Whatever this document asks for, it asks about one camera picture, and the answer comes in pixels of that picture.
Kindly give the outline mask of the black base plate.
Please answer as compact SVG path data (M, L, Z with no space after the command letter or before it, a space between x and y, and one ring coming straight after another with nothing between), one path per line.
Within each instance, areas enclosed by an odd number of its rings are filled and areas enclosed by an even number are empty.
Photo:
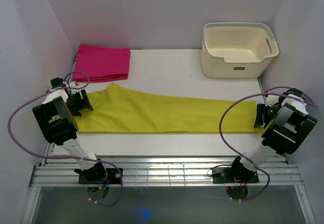
M102 166L93 166L90 169L74 169L79 175L78 183L81 185L97 185L96 187L87 187L87 195L91 200L99 201L108 196L110 185L121 183L122 174L115 168L106 168Z
M248 196L248 184L259 183L256 172L242 172L234 167L222 164L210 168L207 176L211 177L214 184L225 184L227 195L236 200L244 200Z

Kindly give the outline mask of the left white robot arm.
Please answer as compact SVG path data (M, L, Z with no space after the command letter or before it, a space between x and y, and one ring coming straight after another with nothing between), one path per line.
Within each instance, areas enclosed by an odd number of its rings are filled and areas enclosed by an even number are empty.
M80 168L75 171L80 176L90 182L105 182L108 178L107 170L102 163L96 162L96 154L86 150L77 139L75 117L81 116L83 110L93 111L86 91L67 89L68 82L59 77L51 80L51 86L46 99L32 109L45 139L77 157Z

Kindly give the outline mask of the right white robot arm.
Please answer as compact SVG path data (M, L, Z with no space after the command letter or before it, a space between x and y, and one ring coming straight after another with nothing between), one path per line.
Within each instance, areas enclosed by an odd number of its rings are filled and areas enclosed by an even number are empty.
M306 95L287 88L282 96L267 96L257 104L254 128L263 127L262 142L246 157L238 156L228 170L233 182L248 182L268 159L293 154L317 124L306 110Z

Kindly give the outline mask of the folded pink trousers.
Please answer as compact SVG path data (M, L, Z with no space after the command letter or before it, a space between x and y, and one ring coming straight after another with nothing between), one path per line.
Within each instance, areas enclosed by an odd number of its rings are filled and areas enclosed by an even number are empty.
M128 79L131 50L81 44L77 51L73 80L91 83Z

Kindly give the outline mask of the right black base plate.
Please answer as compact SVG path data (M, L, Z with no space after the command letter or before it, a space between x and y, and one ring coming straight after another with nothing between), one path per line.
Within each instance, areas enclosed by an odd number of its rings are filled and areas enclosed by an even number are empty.
M225 184L227 195L236 200L244 200L248 196L248 184L259 183L256 172L242 172L234 167L222 164L210 168L207 176L211 177L214 184Z

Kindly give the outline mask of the yellow-green trousers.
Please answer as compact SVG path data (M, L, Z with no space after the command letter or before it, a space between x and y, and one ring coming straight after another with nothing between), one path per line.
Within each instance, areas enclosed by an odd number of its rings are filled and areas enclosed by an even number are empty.
M111 83L88 94L93 111L75 117L82 133L116 134L239 134L254 128L256 102L154 95Z

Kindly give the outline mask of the aluminium rail frame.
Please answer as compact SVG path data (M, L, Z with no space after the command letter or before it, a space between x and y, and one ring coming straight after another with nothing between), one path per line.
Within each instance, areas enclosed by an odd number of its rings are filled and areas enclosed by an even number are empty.
M180 158L110 158L110 162L123 168L125 187L214 187L211 168L229 164L233 157L180 157ZM80 187L74 169L76 162L63 159L47 160L33 169L27 204L22 217L30 223L43 187ZM258 186L267 182L270 175L272 186L293 186L306 223L315 223L304 183L297 165L286 163L284 157L274 157L261 165Z

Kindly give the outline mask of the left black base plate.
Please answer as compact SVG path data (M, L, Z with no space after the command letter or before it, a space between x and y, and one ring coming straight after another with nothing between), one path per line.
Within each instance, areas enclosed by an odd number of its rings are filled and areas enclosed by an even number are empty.
M96 187L87 187L87 195L91 200L99 201L108 196L110 185L121 183L122 174L115 168L106 168L102 166L93 166L90 169L74 169L79 175L78 183L81 185L97 185Z

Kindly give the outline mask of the cream perforated plastic basket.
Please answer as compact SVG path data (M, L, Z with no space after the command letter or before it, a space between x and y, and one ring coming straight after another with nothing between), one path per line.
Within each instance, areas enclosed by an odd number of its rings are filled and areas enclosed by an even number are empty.
M217 22L204 26L201 65L206 77L257 78L278 54L276 39L263 23Z

